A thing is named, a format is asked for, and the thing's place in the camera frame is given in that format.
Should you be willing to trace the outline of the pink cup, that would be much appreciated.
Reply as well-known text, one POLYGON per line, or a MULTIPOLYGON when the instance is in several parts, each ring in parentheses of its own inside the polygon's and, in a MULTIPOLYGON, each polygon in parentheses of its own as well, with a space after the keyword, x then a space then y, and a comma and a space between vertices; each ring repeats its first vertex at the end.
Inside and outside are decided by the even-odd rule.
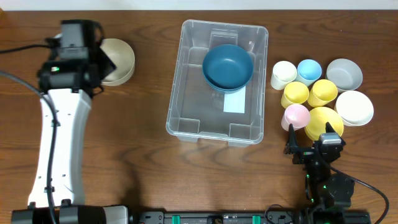
POLYGON ((285 109, 281 120, 281 126, 285 131, 288 131, 289 126, 292 124, 296 131, 306 127, 309 122, 309 110, 304 105, 292 104, 285 109))

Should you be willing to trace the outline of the cream large bowl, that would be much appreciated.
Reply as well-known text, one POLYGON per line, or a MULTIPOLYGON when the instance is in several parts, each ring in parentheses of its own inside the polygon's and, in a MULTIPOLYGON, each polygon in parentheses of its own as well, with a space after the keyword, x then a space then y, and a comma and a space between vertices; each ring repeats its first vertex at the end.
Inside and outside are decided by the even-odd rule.
POLYGON ((120 39, 104 39, 101 49, 116 66, 116 69, 103 79, 102 84, 118 86, 126 83, 135 70, 136 57, 131 46, 120 39))

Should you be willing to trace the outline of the dark blue bowl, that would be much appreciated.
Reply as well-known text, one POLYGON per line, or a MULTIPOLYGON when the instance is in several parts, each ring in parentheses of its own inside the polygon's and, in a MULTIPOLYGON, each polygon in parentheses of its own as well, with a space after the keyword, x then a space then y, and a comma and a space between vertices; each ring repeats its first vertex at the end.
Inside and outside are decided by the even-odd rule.
POLYGON ((212 48, 202 63, 203 76, 253 76, 254 62, 242 47, 223 44, 212 48))
POLYGON ((217 76, 216 80, 206 75, 204 77, 212 89, 223 93, 235 93, 252 80, 252 76, 217 76))

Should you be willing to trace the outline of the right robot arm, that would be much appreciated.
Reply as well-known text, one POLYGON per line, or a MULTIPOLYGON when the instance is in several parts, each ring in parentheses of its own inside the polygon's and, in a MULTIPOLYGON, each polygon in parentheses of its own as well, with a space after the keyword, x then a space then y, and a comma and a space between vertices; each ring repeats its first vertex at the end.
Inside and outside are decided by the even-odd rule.
POLYGON ((300 147, 294 127, 289 125, 284 154, 293 155, 293 164, 304 165, 305 195, 312 201, 311 207, 292 213, 294 223, 344 222, 344 209, 351 206, 354 181, 331 172, 331 163, 340 158, 346 143, 330 123, 326 123, 325 131, 312 146, 300 147))

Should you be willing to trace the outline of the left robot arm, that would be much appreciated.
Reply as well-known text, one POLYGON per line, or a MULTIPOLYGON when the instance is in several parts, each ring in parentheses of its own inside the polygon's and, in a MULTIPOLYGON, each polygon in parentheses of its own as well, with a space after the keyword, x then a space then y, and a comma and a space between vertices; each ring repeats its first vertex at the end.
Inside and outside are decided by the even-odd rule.
POLYGON ((34 186, 25 210, 12 223, 129 223, 124 205, 85 205, 81 176, 83 139, 95 89, 116 69, 101 49, 104 31, 91 20, 64 20, 48 38, 51 54, 37 76, 38 88, 6 72, 1 75, 40 98, 42 134, 34 186))

